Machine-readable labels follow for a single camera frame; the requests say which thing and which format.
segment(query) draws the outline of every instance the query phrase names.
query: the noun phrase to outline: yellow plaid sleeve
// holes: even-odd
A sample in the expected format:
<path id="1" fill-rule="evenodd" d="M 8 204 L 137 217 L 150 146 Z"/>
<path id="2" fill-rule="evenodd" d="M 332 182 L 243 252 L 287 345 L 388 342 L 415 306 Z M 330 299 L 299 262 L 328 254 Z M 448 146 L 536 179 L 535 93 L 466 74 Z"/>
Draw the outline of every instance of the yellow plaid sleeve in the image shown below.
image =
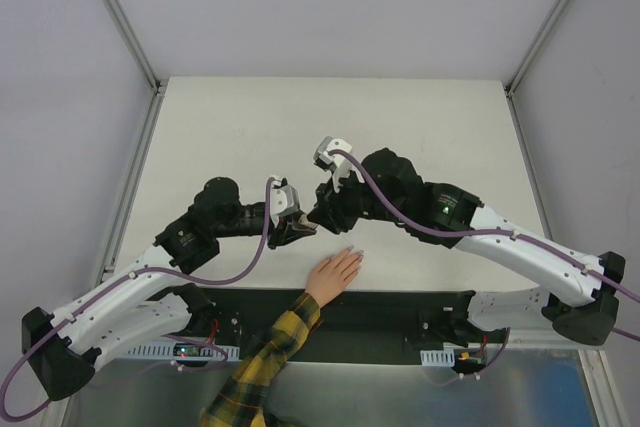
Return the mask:
<path id="1" fill-rule="evenodd" d="M 261 339 L 255 355 L 246 357 L 217 397 L 201 413 L 202 427 L 286 426 L 262 405 L 271 381 L 305 343 L 320 319 L 320 307 L 304 293 Z"/>

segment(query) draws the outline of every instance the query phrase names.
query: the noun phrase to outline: human arm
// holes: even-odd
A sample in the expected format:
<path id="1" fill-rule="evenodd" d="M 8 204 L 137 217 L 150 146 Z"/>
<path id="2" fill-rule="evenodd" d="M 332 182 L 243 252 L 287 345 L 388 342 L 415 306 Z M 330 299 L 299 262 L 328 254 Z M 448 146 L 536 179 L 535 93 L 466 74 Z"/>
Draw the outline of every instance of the human arm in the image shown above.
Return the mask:
<path id="1" fill-rule="evenodd" d="M 311 272 L 305 292 L 266 332 L 253 355 L 247 356 L 201 413 L 202 427 L 267 425 L 262 406 L 271 381 L 305 343 L 331 302 L 360 271 L 362 252 L 345 249 L 320 262 Z"/>

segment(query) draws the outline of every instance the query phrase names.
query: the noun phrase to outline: white table surface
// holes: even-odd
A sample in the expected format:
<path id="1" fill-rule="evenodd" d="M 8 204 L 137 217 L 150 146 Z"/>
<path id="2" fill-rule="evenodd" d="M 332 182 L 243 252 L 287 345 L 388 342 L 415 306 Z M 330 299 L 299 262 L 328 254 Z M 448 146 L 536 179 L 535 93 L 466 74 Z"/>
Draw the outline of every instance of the white table surface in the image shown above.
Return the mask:
<path id="1" fill-rule="evenodd" d="M 327 174 L 312 155 L 327 135 L 360 159 L 382 147 L 413 162 L 425 181 L 478 195 L 514 222 L 542 232 L 502 85 L 496 81 L 173 77 L 160 111 L 117 268 L 182 215 L 205 182 L 234 179 L 241 201 L 263 200 L 270 174 L 286 176 L 309 211 Z M 196 271 L 223 279 L 252 258 L 257 237 L 221 239 Z M 317 261 L 348 245 L 365 251 L 354 290 L 508 291 L 532 283 L 477 256 L 421 243 L 391 224 L 360 220 L 348 234 L 320 229 L 265 250 L 235 284 L 302 288 Z"/>

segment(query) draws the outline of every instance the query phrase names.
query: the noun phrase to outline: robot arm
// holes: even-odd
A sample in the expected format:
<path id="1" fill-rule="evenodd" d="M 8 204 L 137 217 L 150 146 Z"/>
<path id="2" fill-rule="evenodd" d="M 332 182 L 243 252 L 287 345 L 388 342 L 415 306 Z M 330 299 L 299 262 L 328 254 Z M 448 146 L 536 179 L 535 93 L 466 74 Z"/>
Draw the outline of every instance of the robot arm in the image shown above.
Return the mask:
<path id="1" fill-rule="evenodd" d="M 298 223 L 303 213 L 286 179 L 272 177 L 269 189 L 265 218 L 265 203 L 242 205 L 233 180 L 210 180 L 187 212 L 123 271 L 51 314 L 39 307 L 26 314 L 24 352 L 59 329 L 29 359 L 49 399 L 77 392 L 109 361 L 144 341 L 211 325 L 219 312 L 186 277 L 220 252 L 219 238 L 266 229 L 268 246 L 276 248 L 313 235 L 315 229 Z M 160 292 L 160 300 L 141 305 Z"/>
<path id="2" fill-rule="evenodd" d="M 356 175 L 348 158 L 350 151 L 351 146 L 340 139 L 327 138 L 318 147 L 316 165 L 330 171 L 332 179 L 316 190 L 316 206 L 307 216 L 310 222 L 336 234 L 351 230 L 360 218 L 393 222 L 422 242 L 493 260 L 541 288 L 476 294 L 468 307 L 473 325 L 489 331 L 540 328 L 551 321 L 558 333 L 571 340 L 588 345 L 604 343 L 616 320 L 615 290 L 596 276 L 585 275 L 586 271 L 567 259 L 620 282 L 624 258 L 611 252 L 596 257 L 540 237 L 456 186 L 423 182 L 409 160 L 383 149 L 367 156 L 362 167 L 390 207 L 404 214 L 403 220 Z M 411 221 L 427 229 L 407 225 Z"/>

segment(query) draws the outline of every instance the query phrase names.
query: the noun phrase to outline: human hand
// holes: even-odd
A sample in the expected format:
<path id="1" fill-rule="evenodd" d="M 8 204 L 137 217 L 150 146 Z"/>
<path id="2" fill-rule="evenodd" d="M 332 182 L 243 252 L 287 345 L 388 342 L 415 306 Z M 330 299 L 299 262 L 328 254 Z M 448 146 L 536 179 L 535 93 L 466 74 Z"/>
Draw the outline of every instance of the human hand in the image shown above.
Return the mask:
<path id="1" fill-rule="evenodd" d="M 349 247 L 324 259 L 311 271 L 305 291 L 320 308 L 340 295 L 360 272 L 364 253 L 359 251 L 352 254 L 352 249 Z"/>

